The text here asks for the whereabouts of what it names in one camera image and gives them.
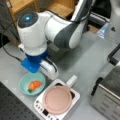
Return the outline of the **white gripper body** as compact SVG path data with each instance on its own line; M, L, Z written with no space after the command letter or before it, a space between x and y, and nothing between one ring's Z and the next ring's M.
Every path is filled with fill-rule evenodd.
M40 62L40 71L51 80L54 80L59 76L57 66L48 58Z

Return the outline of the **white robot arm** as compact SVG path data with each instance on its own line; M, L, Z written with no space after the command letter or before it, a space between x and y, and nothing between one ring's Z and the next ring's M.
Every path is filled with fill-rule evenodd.
M26 58L22 65L32 73L40 70L48 78L58 77L57 66L48 58L47 41L58 48L74 49L82 37L95 0L79 0L70 20L50 11L30 12L18 18L17 30Z

